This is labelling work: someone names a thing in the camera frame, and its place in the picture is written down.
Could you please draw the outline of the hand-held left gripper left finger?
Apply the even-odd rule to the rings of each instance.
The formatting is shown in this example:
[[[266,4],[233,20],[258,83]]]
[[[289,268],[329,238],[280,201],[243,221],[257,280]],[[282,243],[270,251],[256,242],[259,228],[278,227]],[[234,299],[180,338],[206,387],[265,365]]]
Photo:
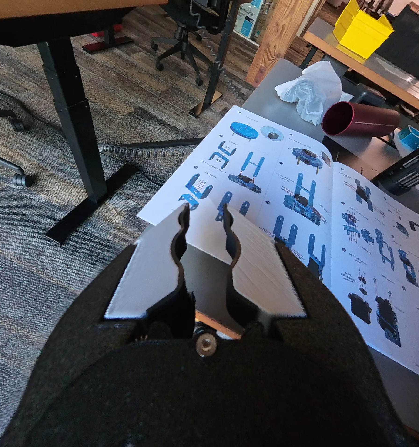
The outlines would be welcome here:
[[[190,207],[182,204],[142,233],[104,314],[107,320],[143,319],[184,285]]]

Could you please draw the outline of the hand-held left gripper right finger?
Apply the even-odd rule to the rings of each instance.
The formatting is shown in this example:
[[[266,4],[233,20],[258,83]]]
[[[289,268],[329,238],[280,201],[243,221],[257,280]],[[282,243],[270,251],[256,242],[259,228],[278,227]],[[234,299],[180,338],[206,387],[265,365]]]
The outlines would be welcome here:
[[[226,306],[235,320],[306,318],[276,244],[229,205],[224,205],[226,251],[232,258]]]

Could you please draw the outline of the grey desk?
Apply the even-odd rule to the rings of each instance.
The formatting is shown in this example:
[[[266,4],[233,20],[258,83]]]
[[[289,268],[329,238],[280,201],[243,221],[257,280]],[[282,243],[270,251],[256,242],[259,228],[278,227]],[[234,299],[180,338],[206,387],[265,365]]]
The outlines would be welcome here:
[[[322,141],[322,128],[301,120],[293,103],[283,102],[275,86],[300,76],[301,69],[280,59],[245,102],[243,108],[292,130]],[[341,146],[357,155],[360,168],[365,164],[378,173],[398,160],[396,151],[383,149],[381,143],[366,138],[335,138]],[[205,252],[189,247],[181,259],[186,285],[196,299],[196,317],[207,325],[234,338],[242,327],[229,315],[225,305],[226,273],[229,265]],[[402,422],[419,443],[419,375],[369,347],[384,387]]]

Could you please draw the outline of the wooden office desk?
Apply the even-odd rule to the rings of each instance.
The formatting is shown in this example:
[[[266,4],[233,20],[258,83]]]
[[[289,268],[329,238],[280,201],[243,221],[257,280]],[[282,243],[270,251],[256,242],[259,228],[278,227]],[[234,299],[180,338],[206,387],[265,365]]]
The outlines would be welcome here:
[[[419,80],[375,53],[368,59],[359,57],[339,44],[332,34],[333,29],[332,25],[316,18],[303,39],[310,43],[315,51],[320,50],[325,54],[323,59],[333,63],[334,70],[340,77],[344,76],[348,69],[354,70],[419,110]]]

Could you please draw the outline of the white instruction manual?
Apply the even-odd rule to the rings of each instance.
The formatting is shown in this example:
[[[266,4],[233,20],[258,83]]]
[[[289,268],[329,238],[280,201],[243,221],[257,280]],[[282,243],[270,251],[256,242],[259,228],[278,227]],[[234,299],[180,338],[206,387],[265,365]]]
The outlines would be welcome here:
[[[373,349],[419,375],[419,215],[319,141],[233,106],[139,212],[190,205],[188,241],[230,262],[223,206],[286,245]]]

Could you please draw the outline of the grey wheeled chair base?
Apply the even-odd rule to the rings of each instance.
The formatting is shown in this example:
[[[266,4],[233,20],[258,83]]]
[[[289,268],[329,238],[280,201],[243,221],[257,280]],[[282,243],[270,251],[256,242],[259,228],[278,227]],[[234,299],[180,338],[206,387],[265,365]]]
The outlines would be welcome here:
[[[10,118],[10,123],[14,131],[19,132],[26,130],[22,120],[20,120],[12,110],[0,109],[0,118],[2,117]],[[1,157],[0,157],[0,166],[6,167],[15,172],[12,181],[16,186],[22,186],[27,188],[32,186],[34,178],[32,176],[27,175],[20,166],[15,165],[10,161],[3,159]]]

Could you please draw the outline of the wood-edged table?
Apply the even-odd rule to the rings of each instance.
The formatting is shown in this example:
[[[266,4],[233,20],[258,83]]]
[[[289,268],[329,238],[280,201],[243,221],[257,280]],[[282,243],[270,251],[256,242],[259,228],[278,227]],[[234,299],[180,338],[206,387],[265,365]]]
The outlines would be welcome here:
[[[77,207],[45,233],[62,244],[135,169],[123,165],[104,177],[90,105],[70,38],[110,28],[132,9],[163,5],[161,0],[4,1],[0,0],[0,45],[37,44],[62,129],[87,193]]]

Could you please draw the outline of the black cylindrical bit holder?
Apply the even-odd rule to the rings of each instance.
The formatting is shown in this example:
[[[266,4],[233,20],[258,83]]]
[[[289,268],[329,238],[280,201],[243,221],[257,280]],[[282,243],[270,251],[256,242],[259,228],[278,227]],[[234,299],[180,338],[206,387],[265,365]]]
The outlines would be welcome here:
[[[371,182],[400,196],[419,184],[419,148],[376,175]]]

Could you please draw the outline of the red cylindrical screwdriver case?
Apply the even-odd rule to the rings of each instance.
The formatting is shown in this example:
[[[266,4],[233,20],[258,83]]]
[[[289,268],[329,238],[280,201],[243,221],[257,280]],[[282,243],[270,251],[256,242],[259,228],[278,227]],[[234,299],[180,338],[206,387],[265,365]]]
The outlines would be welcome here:
[[[400,114],[396,110],[338,102],[324,114],[322,128],[329,136],[383,137],[399,123]]]

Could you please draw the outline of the crumpled white plastic bag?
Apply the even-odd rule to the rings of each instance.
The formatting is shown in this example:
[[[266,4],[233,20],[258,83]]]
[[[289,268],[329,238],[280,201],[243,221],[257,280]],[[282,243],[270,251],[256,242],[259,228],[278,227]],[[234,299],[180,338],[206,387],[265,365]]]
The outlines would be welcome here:
[[[276,86],[275,90],[281,100],[296,102],[300,117],[315,126],[333,104],[353,97],[342,91],[340,78],[328,61],[314,63],[302,70],[300,77]]]

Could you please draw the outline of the white and blue carton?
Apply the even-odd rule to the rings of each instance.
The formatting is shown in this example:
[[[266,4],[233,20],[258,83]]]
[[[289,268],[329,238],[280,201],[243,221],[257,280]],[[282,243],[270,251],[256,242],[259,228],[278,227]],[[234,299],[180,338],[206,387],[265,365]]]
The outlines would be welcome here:
[[[236,33],[246,38],[251,37],[263,3],[263,0],[252,0],[240,5],[234,27]]]

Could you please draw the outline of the yellow box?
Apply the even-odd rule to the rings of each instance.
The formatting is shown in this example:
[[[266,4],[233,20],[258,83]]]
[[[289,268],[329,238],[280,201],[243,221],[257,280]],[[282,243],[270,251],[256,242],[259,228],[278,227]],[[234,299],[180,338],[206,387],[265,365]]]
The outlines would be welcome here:
[[[394,29],[385,16],[374,19],[363,12],[355,0],[351,0],[332,33],[340,45],[363,59],[368,59],[393,32]]]

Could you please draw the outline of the wooden support post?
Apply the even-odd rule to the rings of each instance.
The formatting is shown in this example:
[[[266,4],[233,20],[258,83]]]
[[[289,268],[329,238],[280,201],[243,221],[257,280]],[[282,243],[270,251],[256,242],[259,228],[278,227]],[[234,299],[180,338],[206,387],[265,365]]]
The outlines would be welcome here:
[[[312,4],[312,0],[277,1],[246,75],[246,82],[257,87],[275,63],[285,55]]]

